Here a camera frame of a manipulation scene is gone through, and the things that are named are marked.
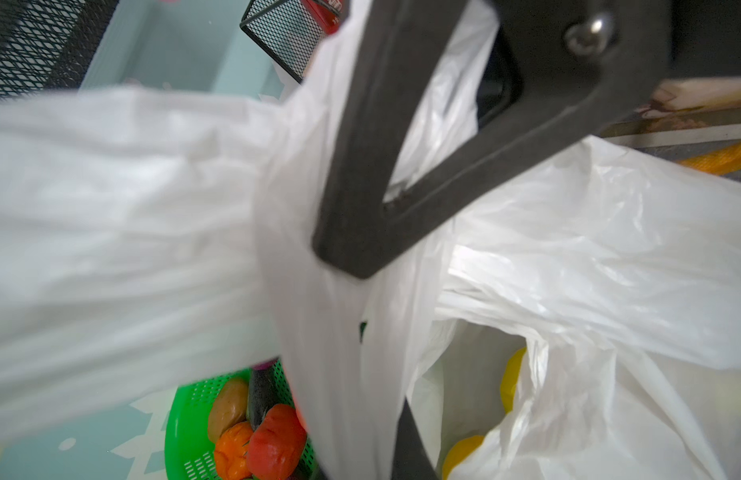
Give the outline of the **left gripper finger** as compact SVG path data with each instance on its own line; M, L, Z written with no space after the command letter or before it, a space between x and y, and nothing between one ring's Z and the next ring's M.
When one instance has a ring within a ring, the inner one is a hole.
M397 424L391 479L438 480L407 401L404 401Z

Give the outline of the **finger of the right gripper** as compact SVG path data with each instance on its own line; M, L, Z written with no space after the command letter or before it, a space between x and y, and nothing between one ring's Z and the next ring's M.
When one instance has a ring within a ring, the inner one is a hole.
M370 278L482 195L616 120L668 72L667 1L492 1L488 8L509 53L506 110L389 201L404 138L465 5L370 7L312 236L327 264Z

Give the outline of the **yellow peach fruit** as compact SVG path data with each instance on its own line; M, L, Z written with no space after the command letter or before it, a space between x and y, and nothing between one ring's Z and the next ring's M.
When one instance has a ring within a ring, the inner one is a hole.
M483 443L483 440L483 435L474 435L456 442L445 456L441 470L442 479L448 480L454 468L464 462Z

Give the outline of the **white canvas tote bag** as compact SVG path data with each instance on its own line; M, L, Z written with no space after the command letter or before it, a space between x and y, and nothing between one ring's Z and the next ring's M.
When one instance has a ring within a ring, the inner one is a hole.
M741 182L741 77L666 80L600 137Z

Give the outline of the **white plastic grocery bag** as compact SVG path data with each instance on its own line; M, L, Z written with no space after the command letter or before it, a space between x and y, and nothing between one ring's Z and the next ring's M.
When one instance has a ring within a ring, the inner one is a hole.
M588 137L368 281L318 201L370 2L282 104L139 87L0 102L0 443L281 357L334 479L385 479L447 347L523 337L459 479L741 479L741 184Z

